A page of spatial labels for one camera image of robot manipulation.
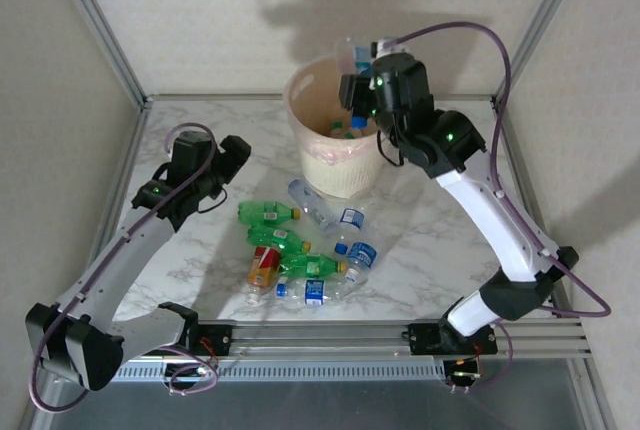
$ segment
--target marble surface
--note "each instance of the marble surface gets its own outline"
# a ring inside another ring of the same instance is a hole
[[[493,115],[487,101],[447,101],[439,108],[464,111],[488,141]],[[316,308],[291,306],[274,296],[258,306],[246,303],[246,278],[253,248],[236,220],[242,200],[270,199],[293,205],[287,183],[301,174],[293,134],[280,101],[172,101],[154,104],[124,212],[135,191],[167,160],[164,135],[175,125],[200,122],[221,141],[239,135],[252,146],[248,163],[227,186],[219,209],[191,216],[162,247],[124,298],[116,319],[126,320],[174,301],[201,319],[399,320],[439,317],[453,302],[476,290],[497,269],[497,260],[461,207],[422,170],[385,165],[367,199],[368,218],[386,235],[367,282],[343,302]],[[507,188],[513,179],[504,154],[499,169]],[[211,202],[202,202],[208,206]],[[292,222],[316,250],[332,248],[303,220]]]

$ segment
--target white wall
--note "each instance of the white wall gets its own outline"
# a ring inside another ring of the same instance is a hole
[[[282,90],[301,63],[348,35],[403,35],[465,19],[514,52],[541,0],[98,0],[150,93]],[[470,30],[415,41],[436,93],[493,93],[502,67]]]
[[[547,227],[613,307],[584,325],[621,429],[640,428],[639,102],[640,0],[565,0],[510,107]]]
[[[86,263],[134,107],[71,0],[0,0],[0,427],[27,402],[24,317]]]

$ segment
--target green plastic bottle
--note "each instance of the green plastic bottle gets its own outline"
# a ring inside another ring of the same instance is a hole
[[[256,247],[275,247],[282,253],[307,253],[311,243],[298,238],[293,232],[254,225],[247,232],[247,242]]]
[[[238,204],[238,220],[245,225],[259,223],[278,226],[288,220],[299,220],[300,209],[289,208],[278,202],[240,202]]]
[[[290,278],[325,278],[333,273],[347,271],[346,262],[317,253],[289,255],[280,260],[280,275]]]

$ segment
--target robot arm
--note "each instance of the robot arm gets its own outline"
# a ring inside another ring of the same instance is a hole
[[[473,353],[474,336],[486,335],[481,330],[487,325],[517,320],[548,298],[563,275],[548,256],[571,269],[578,255],[571,247],[559,248],[516,205],[545,245],[543,252],[537,251],[501,202],[504,192],[491,178],[490,154],[481,135],[462,113],[435,109],[424,65],[404,48],[399,50],[380,52],[370,77],[344,75],[340,100],[352,111],[352,121],[374,118],[404,158],[456,199],[495,251],[501,268],[478,291],[454,304],[440,324],[445,352]]]
[[[27,330],[37,353],[45,332],[60,317],[61,309],[77,301],[46,342],[39,361],[42,368],[86,389],[99,390],[133,357],[174,343],[193,347],[198,315],[181,305],[163,303],[148,315],[126,322],[112,320],[126,292],[151,257],[198,211],[201,200],[220,195],[223,185],[231,182],[251,153],[249,145],[236,136],[225,138],[220,146],[224,152],[203,132],[182,132],[174,142],[171,162],[163,164],[139,189],[133,208],[95,262],[54,305],[47,307],[38,303],[29,311]],[[175,189],[203,167],[212,153],[209,167],[175,193]],[[165,171],[166,178],[161,178]],[[175,196],[168,199],[172,192]],[[163,200],[166,204],[138,226]],[[121,246],[113,254],[116,245]],[[107,262],[109,271],[82,293],[82,288],[95,278],[99,266],[108,258],[111,258]]]

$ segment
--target pile of bottles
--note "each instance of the pile of bottles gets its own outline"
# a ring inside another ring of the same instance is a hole
[[[257,304],[275,287],[277,298],[299,305],[339,301],[366,281],[378,258],[374,232],[364,231],[362,207],[347,205],[335,218],[326,202],[304,181],[294,180],[289,193],[301,209],[335,241],[333,257],[311,253],[311,242],[281,227],[299,220],[301,211],[279,202],[247,201],[238,205],[238,219],[249,225],[247,241],[256,246],[249,274],[249,303]]]

